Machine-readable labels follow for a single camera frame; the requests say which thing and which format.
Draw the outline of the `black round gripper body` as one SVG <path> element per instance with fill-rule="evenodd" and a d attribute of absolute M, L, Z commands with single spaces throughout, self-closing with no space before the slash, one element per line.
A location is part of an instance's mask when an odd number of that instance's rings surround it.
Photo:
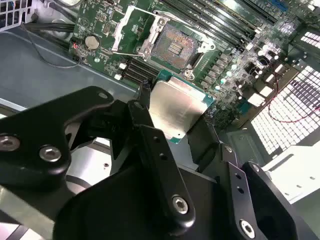
<path fill-rule="evenodd" d="M 181 169 L 196 219 L 181 240 L 230 240 L 227 204 L 218 184 Z M 172 240 L 160 202 L 135 164 L 70 199 L 55 220 L 55 240 Z"/>

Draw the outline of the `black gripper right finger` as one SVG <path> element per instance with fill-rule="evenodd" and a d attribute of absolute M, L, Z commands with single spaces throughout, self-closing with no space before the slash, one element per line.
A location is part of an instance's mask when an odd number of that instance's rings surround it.
<path fill-rule="evenodd" d="M 198 229 L 204 240 L 297 240 L 297 214 L 253 162 L 238 165 L 235 152 L 219 140 L 203 117 L 187 132 L 192 160 L 187 178 Z"/>

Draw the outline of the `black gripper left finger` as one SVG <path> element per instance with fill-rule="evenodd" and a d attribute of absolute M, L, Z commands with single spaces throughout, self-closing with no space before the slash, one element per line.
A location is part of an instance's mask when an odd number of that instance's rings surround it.
<path fill-rule="evenodd" d="M 97 137 L 110 140 L 111 155 L 123 162 L 119 172 L 141 165 L 167 232 L 186 233 L 196 211 L 164 133 L 144 102 L 114 100 L 96 86 L 0 121 L 0 210 L 42 237 L 53 237 L 60 211 L 79 194 L 66 184 L 71 154 Z"/>

